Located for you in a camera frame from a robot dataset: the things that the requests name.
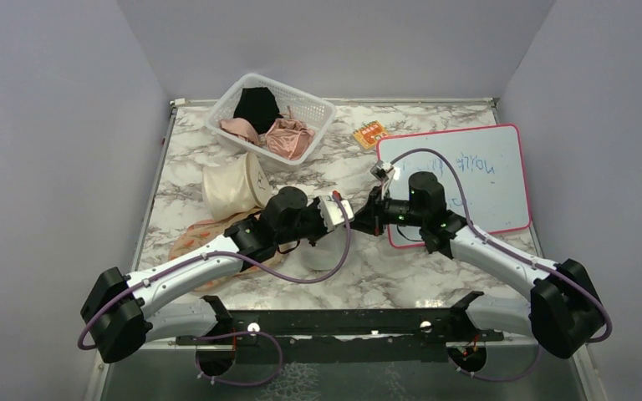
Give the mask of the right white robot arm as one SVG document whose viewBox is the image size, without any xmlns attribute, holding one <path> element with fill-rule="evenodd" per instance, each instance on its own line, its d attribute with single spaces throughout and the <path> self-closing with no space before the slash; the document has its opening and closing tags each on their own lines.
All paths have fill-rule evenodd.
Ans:
<svg viewBox="0 0 642 401">
<path fill-rule="evenodd" d="M 389 225 L 418 228 L 429 253 L 438 252 L 487 272 L 518 292 L 521 300 L 476 293 L 463 298 L 449 317 L 451 333 L 468 340 L 497 330 L 534 338 L 557 358 L 570 358 L 608 319 L 582 264 L 557 263 L 530 255 L 490 236 L 449 210 L 436 176 L 417 172 L 409 178 L 408 200 L 394 200 L 380 187 L 356 212 L 352 229 L 379 236 Z"/>
</svg>

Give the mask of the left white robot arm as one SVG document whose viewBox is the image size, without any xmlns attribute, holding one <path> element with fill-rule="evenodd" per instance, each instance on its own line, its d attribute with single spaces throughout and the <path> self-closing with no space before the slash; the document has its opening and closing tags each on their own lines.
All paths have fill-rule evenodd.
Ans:
<svg viewBox="0 0 642 401">
<path fill-rule="evenodd" d="M 314 243 L 338 227 L 350 228 L 354 213 L 342 196 L 308 200 L 293 186 L 283 187 L 260 211 L 234 222 L 221 235 L 184 256 L 140 272 L 124 274 L 117 267 L 101 272 L 80 310 L 84 328 L 77 339 L 83 351 L 97 350 L 106 363 L 128 358 L 158 338 L 199 332 L 219 343 L 229 321 L 209 302 L 193 306 L 193 318 L 183 323 L 173 302 L 205 283 L 265 266 L 284 244 Z"/>
</svg>

